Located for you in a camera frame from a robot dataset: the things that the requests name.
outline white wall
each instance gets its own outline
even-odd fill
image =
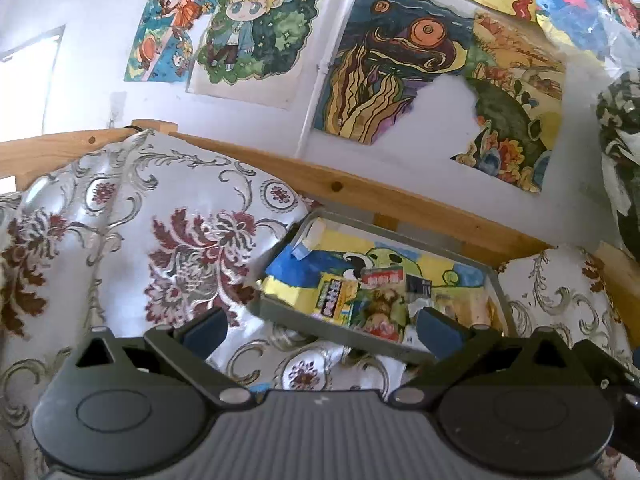
[[[473,12],[468,0],[435,0]],[[228,140],[293,156],[321,59],[334,47],[342,0],[325,0],[296,101],[290,110],[185,92],[184,83],[125,83],[122,79],[146,0],[0,0],[0,52],[42,32],[66,25],[54,70],[45,132],[104,128],[110,94],[126,92],[119,126],[137,118],[178,123],[182,132]],[[196,24],[202,30],[204,20]],[[194,43],[197,30],[191,35]],[[303,136],[304,159],[421,193],[467,209],[550,243],[572,242],[593,249],[615,240],[602,185],[598,125],[588,102],[593,89],[569,66],[564,88],[564,122],[546,172],[543,192],[528,194],[457,164],[478,128],[475,97],[460,78],[441,76],[420,91],[414,110],[373,146],[311,131]]]

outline gray plastic housing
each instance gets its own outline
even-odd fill
[[[295,238],[293,238],[291,243],[297,244],[306,235],[311,222],[316,218],[323,218],[331,220],[333,222],[338,222],[340,224],[360,229],[361,231],[372,233],[380,237],[385,237],[388,240],[408,245],[421,251],[436,254],[437,256],[449,258],[461,264],[465,264],[482,270],[482,272],[484,272],[484,275],[488,278],[491,286],[493,287],[498,303],[500,304],[498,314],[500,315],[500,321],[502,322],[502,326],[504,327],[504,335],[516,335],[513,326],[513,319],[508,307],[508,302],[506,301],[504,293],[500,288],[500,283],[498,282],[498,274],[491,267],[486,266],[485,264],[482,264],[480,262],[476,262],[475,260],[465,258],[464,256],[460,256],[459,254],[456,254],[452,251],[448,251],[440,247],[434,247],[430,244],[399,235],[398,233],[395,233],[393,231],[388,231],[386,229],[376,227],[359,220],[354,220],[342,215],[338,215],[326,211],[322,208],[316,209],[306,217],[305,221],[300,226],[298,233],[296,234]],[[431,352],[425,351],[424,349],[385,340],[366,332],[354,330],[353,328],[348,326],[340,326],[325,322],[321,319],[316,319],[315,317],[293,309],[293,307],[277,298],[272,298],[263,293],[257,294],[254,297],[254,299],[249,303],[248,309],[252,314],[254,314],[254,316],[258,316],[263,319],[273,321],[274,323],[287,326],[288,328],[296,330],[297,332],[315,335],[334,343],[351,348],[357,348],[359,350],[363,350],[372,354],[386,355],[389,357],[393,357],[394,359],[398,359],[399,361],[411,364],[421,364],[425,362],[436,361],[436,357]],[[415,329],[420,342],[428,348],[429,341],[428,336],[426,335],[427,325],[424,322],[426,318],[424,316],[421,316],[421,314],[423,313],[418,313],[417,320],[415,322]]]
[[[158,434],[158,439],[170,438]],[[80,477],[54,470],[47,480]],[[271,391],[244,412],[221,415],[187,457],[141,480],[507,480],[463,459],[421,412],[378,393]],[[596,480],[585,469],[566,480]]]

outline window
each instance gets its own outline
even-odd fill
[[[42,134],[64,27],[0,54],[0,142]]]

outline yellow wavy plant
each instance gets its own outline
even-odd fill
[[[356,45],[342,56],[331,77],[331,92],[324,109],[324,127],[328,133],[371,144],[380,123],[395,115],[412,101],[402,99],[403,83],[395,74],[386,74],[380,88],[368,84],[369,75],[362,63],[367,49]]]

